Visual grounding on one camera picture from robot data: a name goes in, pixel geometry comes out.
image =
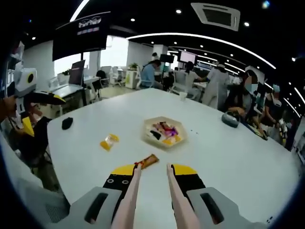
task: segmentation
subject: ceiling light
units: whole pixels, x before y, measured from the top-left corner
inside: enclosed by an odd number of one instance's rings
[[[265,85],[273,90],[273,87],[270,86],[269,84],[265,83]]]
[[[197,60],[198,62],[200,63],[206,63],[206,64],[209,64],[209,65],[212,65],[214,67],[216,67],[217,65],[216,64],[213,64],[213,63],[208,63],[208,62],[205,62],[205,61],[200,61],[200,60]]]
[[[288,102],[288,100],[286,100],[285,98],[284,98],[284,100],[286,101],[286,103],[288,103],[289,104],[289,106],[291,106],[291,108],[296,112],[296,114],[297,114],[297,116],[299,116],[300,117],[300,115],[299,115],[299,113],[295,110],[295,108],[290,104],[290,102]]]
[[[269,1],[264,1],[262,4],[262,8],[263,9],[267,9],[270,6],[270,2]]]
[[[234,73],[234,74],[236,74],[237,75],[237,73],[236,72],[233,72],[232,70],[230,70],[230,69],[227,69],[227,68],[225,68],[227,71],[229,71],[229,72],[232,72],[232,73]]]
[[[87,3],[89,2],[89,0],[83,0],[81,2],[81,4],[78,6],[78,8],[76,9],[76,11],[74,12],[74,14],[72,15],[70,22],[74,21],[76,19],[76,17],[79,15],[79,13],[81,12],[81,10],[85,7],[85,5],[87,5]]]
[[[224,63],[224,64],[226,64],[226,65],[228,65],[228,66],[231,66],[231,67],[233,67],[233,68],[236,68],[237,70],[240,70],[240,71],[242,71],[242,72],[245,72],[245,70],[240,69],[240,68],[238,68],[238,67],[236,67],[236,66],[234,66],[234,65],[231,65],[231,64],[229,64],[229,63]]]
[[[295,88],[296,93],[301,97],[303,103],[305,104],[305,100],[303,98],[303,96],[301,95],[301,93]]]
[[[211,57],[207,57],[207,56],[201,56],[201,55],[197,55],[198,57],[202,57],[202,58],[206,58],[206,59],[209,59],[209,60],[212,60],[212,61],[218,61],[216,59],[213,59]]]
[[[203,36],[203,35],[198,35],[198,34],[191,34],[191,33],[181,33],[181,32],[160,32],[160,33],[148,33],[148,34],[142,34],[142,35],[136,35],[136,36],[132,36],[132,37],[127,37],[126,39],[130,40],[130,39],[135,39],[135,38],[141,38],[141,37],[151,37],[151,36],[187,36],[187,37],[198,37],[198,38],[204,38],[204,39],[208,39],[208,40],[212,40],[212,41],[216,41],[216,42],[221,42],[227,45],[231,45],[235,48],[241,49],[253,56],[255,56],[256,58],[260,59],[261,61],[264,61],[266,64],[268,64],[270,67],[272,67],[273,69],[276,69],[276,67],[274,65],[272,65],[270,62],[268,62],[267,60],[265,60],[263,57],[257,55],[256,53],[242,47],[239,46],[237,44],[233,44],[231,42],[227,42],[218,38],[214,38],[214,37],[208,37],[208,36]]]

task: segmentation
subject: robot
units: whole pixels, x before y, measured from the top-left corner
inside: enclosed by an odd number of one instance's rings
[[[52,105],[65,104],[58,95],[47,91],[36,91],[37,71],[35,68],[23,68],[14,71],[15,97],[17,112],[21,116],[24,131],[34,136],[34,130],[29,118],[28,108],[31,103]]]

